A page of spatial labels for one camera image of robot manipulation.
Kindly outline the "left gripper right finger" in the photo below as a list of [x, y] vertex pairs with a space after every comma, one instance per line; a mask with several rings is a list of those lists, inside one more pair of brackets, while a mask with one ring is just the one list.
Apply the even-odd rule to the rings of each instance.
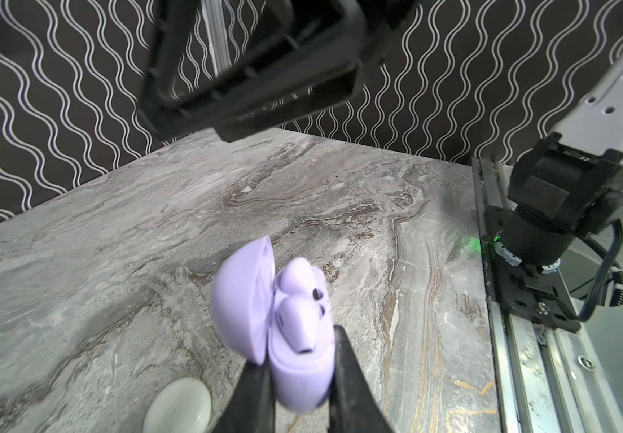
[[335, 373], [329, 395], [329, 432], [392, 432], [379, 409], [345, 328], [334, 326]]

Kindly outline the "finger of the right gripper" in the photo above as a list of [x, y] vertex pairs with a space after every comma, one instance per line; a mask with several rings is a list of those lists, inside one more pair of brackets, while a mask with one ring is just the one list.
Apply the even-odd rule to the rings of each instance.
[[228, 143], [344, 102], [367, 35], [356, 1], [269, 1], [255, 42], [204, 87], [174, 97], [198, 1], [163, 1], [137, 108], [154, 139], [213, 128]]

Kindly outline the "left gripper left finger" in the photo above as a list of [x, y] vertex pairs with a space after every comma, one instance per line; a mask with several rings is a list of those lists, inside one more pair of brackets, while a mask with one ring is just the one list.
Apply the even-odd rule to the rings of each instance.
[[269, 362], [246, 362], [215, 433], [270, 433], [275, 431], [275, 395]]

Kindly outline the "white earbud charging case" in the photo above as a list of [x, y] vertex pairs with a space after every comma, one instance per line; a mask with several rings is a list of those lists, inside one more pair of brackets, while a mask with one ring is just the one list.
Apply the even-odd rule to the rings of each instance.
[[171, 382], [156, 395], [145, 415], [143, 433], [203, 433], [210, 423], [208, 388], [195, 378]]

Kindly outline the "purple earbud charging case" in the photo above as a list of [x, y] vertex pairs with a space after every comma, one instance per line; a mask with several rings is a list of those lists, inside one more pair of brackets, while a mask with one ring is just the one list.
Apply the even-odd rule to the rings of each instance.
[[329, 394], [335, 370], [336, 339], [328, 295], [315, 351], [297, 354], [284, 338], [276, 308], [288, 296], [277, 288], [275, 253], [268, 236], [257, 238], [226, 259], [212, 285], [210, 313], [223, 343], [248, 362], [269, 362], [273, 393], [286, 409], [308, 413]]

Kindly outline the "purple earbud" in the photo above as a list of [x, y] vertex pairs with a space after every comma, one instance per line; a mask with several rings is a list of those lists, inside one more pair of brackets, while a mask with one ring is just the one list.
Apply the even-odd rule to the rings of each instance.
[[278, 274], [277, 288], [288, 295], [305, 295], [315, 301], [328, 295], [327, 281], [319, 267], [304, 257], [292, 259]]
[[276, 308], [276, 318], [278, 328], [294, 353], [315, 351], [323, 318], [323, 310], [315, 299], [302, 294], [288, 296]]

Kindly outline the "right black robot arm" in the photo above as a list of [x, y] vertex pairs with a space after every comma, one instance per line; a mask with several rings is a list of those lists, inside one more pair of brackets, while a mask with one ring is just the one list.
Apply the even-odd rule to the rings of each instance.
[[511, 164], [516, 263], [623, 205], [623, 1], [159, 1], [137, 116], [154, 139], [315, 133]]

